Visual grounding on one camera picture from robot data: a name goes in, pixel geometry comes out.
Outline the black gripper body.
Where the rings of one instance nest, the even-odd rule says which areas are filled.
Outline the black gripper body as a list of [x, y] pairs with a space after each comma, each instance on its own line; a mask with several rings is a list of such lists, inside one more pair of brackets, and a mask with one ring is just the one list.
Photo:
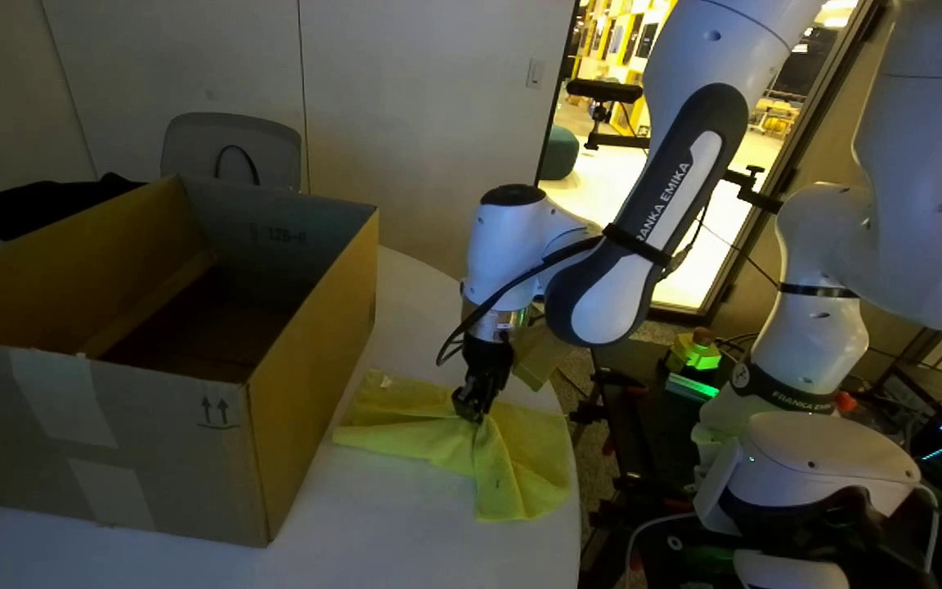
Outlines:
[[456, 391], [459, 414], [486, 414], [514, 370], [514, 344], [506, 337], [467, 337], [462, 344], [466, 383]]

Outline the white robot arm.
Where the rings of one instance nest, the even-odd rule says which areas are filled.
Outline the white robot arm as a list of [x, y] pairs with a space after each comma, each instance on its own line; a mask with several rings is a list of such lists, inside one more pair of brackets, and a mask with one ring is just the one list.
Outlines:
[[[451, 330], [462, 419], [491, 415], [530, 309], [577, 348], [644, 324], [820, 2], [673, 0], [644, 64], [648, 156], [607, 223], [527, 182], [480, 198]], [[775, 202], [771, 309], [695, 427], [690, 518], [733, 544], [742, 589], [852, 589], [880, 519], [923, 490], [918, 463], [840, 415], [837, 391], [870, 348], [870, 312], [942, 330], [942, 0], [889, 0], [852, 156], [854, 187], [816, 181]]]

